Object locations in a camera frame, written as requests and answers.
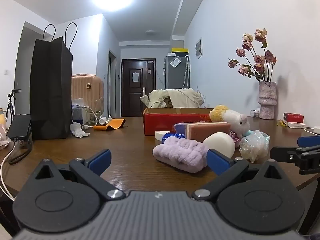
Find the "pink ceramic vase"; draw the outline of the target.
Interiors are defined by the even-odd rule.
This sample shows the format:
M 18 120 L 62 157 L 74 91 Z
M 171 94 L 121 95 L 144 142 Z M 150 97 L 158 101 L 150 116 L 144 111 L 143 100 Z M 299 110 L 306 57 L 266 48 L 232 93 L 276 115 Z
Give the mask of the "pink ceramic vase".
M 259 118 L 273 120 L 277 105 L 277 86 L 275 82 L 260 82 L 258 103 L 260 105 Z

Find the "red cardboard box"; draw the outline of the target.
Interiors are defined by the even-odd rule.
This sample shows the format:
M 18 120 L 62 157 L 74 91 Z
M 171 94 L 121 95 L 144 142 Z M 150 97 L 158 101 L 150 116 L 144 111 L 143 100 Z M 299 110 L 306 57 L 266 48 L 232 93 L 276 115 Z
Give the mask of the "red cardboard box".
M 174 126 L 188 122 L 210 122 L 211 108 L 146 108 L 143 112 L 144 135 L 157 131 L 173 132 Z

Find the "purple satin scrunchie cloth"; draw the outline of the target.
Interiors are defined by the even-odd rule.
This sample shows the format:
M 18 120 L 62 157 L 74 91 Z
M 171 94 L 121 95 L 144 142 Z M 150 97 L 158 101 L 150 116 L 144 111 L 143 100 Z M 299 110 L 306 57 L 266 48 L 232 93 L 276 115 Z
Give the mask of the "purple satin scrunchie cloth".
M 233 131 L 230 131 L 230 136 L 232 137 L 235 147 L 238 148 L 240 145 L 240 138 L 237 136 L 236 133 L 234 133 Z

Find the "pink hard-shell suitcase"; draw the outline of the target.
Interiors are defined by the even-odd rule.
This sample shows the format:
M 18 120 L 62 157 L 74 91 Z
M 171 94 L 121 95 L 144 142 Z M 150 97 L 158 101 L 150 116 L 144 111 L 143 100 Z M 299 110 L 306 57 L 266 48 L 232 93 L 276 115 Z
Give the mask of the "pink hard-shell suitcase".
M 101 111 L 104 107 L 104 83 L 92 74 L 72 76 L 72 100 L 83 98 L 85 105 Z

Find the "lilac fluffy towel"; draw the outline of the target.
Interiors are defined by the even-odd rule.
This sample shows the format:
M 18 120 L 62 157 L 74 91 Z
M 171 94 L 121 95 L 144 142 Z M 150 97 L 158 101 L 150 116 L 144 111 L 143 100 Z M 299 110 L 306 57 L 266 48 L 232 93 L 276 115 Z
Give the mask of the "lilac fluffy towel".
M 197 173 L 207 167 L 208 150 L 201 142 L 170 136 L 163 144 L 155 146 L 152 154 L 162 163 L 185 172 Z

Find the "red white cigarette box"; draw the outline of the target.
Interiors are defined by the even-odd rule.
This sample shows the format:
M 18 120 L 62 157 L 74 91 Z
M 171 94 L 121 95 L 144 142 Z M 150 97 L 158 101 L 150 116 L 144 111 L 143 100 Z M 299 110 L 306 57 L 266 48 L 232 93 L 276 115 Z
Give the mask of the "red white cigarette box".
M 306 124 L 304 124 L 304 115 L 297 113 L 284 113 L 283 118 L 285 124 L 289 128 L 304 129 Z

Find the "white tape roll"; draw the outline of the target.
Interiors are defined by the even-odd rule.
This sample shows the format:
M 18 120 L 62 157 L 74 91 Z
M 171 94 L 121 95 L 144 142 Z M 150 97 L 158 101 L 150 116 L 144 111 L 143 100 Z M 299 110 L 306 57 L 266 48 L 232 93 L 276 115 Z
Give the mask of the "white tape roll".
M 168 133 L 169 133 L 168 131 L 156 131 L 155 132 L 155 139 L 158 141 L 161 141 L 162 138 Z

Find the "yellow white plush toy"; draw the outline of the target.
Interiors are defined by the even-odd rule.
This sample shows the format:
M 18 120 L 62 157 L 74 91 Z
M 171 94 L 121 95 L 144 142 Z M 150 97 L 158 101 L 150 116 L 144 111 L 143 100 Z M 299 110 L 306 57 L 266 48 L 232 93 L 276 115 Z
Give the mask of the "yellow white plush toy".
M 245 114 L 229 109 L 225 105 L 215 106 L 209 113 L 211 121 L 223 121 L 231 125 L 230 130 L 242 139 L 249 135 L 249 121 Z

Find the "black smartphone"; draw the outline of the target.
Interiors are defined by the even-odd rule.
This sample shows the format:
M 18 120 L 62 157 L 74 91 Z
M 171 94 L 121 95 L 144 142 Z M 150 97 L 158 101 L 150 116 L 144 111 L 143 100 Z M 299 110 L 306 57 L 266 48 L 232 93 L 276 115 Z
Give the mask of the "black smartphone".
M 11 140 L 25 140 L 30 133 L 31 118 L 29 114 L 16 115 L 8 129 L 7 137 Z

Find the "dark brown entrance door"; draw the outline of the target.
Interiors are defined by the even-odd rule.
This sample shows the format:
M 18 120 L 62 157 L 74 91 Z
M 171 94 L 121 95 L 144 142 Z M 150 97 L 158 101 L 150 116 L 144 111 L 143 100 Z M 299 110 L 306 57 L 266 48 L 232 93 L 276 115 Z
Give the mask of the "dark brown entrance door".
M 145 103 L 141 97 L 156 88 L 155 59 L 122 59 L 121 115 L 142 116 Z

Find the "beige coat on chair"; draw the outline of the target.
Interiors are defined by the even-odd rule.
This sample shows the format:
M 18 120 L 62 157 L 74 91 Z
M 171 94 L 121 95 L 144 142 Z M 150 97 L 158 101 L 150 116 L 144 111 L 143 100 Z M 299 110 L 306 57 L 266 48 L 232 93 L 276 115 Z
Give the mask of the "beige coat on chair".
M 140 97 L 147 108 L 201 108 L 204 97 L 192 88 L 157 89 Z

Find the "lavender cloth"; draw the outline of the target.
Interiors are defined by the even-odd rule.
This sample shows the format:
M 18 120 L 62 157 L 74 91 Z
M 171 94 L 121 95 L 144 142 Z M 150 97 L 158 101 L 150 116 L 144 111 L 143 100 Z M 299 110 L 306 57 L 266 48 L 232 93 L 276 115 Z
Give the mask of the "lavender cloth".
M 186 122 L 186 123 L 178 123 L 174 125 L 174 130 L 179 134 L 188 134 L 191 130 L 199 125 L 199 122 Z

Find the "grey refrigerator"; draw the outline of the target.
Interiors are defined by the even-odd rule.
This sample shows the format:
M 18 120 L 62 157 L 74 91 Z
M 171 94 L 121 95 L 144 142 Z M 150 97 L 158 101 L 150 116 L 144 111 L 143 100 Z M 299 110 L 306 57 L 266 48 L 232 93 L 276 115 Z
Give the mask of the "grey refrigerator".
M 164 89 L 189 88 L 187 58 L 179 56 L 166 56 L 164 64 Z

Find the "crinkled clear plastic bag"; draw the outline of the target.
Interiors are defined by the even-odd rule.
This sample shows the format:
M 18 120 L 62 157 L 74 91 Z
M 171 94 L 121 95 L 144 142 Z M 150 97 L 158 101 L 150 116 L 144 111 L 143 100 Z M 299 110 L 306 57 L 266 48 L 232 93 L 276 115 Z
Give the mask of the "crinkled clear plastic bag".
M 240 141 L 239 152 L 243 159 L 254 163 L 265 158 L 269 153 L 270 136 L 259 130 L 251 131 L 250 135 Z

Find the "yellow box on refrigerator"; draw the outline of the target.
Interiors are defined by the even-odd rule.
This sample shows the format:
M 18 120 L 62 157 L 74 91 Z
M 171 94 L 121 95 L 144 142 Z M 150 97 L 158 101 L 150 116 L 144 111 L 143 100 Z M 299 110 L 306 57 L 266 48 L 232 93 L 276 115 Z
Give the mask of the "yellow box on refrigerator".
M 186 48 L 172 48 L 172 53 L 189 53 L 189 50 Z

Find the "black paper shopping bag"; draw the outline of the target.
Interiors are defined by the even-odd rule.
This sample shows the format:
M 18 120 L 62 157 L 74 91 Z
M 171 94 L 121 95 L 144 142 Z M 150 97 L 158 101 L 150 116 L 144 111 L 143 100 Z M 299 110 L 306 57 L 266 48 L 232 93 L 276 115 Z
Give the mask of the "black paper shopping bag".
M 70 134 L 73 54 L 66 38 L 35 40 L 29 88 L 34 140 L 65 139 Z

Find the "dried pink rose bouquet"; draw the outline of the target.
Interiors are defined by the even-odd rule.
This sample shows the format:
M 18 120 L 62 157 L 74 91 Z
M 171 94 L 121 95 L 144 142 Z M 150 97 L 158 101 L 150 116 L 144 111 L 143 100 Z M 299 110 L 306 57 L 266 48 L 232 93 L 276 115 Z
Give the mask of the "dried pink rose bouquet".
M 267 30 L 256 29 L 254 35 L 244 33 L 242 45 L 236 48 L 236 55 L 246 60 L 245 63 L 237 59 L 229 59 L 228 67 L 236 68 L 238 73 L 249 79 L 255 78 L 258 82 L 272 82 L 273 70 L 277 58 L 267 48 Z

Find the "orange folded cloth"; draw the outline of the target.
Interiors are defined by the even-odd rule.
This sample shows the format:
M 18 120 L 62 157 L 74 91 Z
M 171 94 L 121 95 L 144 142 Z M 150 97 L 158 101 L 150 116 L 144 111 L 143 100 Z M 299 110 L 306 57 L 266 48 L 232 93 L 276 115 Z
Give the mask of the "orange folded cloth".
M 112 119 L 106 125 L 96 125 L 93 126 L 95 131 L 111 131 L 123 128 L 126 120 L 125 119 Z

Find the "small white bottle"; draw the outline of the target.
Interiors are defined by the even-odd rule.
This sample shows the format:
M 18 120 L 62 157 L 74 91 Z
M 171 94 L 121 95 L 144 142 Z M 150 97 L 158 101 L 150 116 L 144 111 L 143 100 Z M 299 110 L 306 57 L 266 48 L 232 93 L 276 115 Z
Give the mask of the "small white bottle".
M 108 118 L 103 116 L 99 119 L 99 125 L 101 126 L 107 125 L 111 120 L 112 120 L 112 116 L 109 115 Z

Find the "crumpled white tissue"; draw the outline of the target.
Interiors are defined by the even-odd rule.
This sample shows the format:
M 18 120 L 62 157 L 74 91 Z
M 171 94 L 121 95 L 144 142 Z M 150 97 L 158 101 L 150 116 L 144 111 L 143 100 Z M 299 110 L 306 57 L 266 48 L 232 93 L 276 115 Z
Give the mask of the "crumpled white tissue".
M 90 135 L 90 133 L 84 132 L 81 128 L 81 124 L 77 122 L 70 124 L 70 130 L 72 135 L 76 138 L 88 137 Z

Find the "brown rectangular sponge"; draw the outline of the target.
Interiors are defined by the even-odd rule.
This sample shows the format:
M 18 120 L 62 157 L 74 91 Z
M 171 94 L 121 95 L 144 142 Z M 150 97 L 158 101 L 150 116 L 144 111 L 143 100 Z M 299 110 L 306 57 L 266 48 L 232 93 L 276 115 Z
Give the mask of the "brown rectangular sponge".
M 199 122 L 187 124 L 185 138 L 203 142 L 206 138 L 217 132 L 230 135 L 231 124 L 227 122 Z

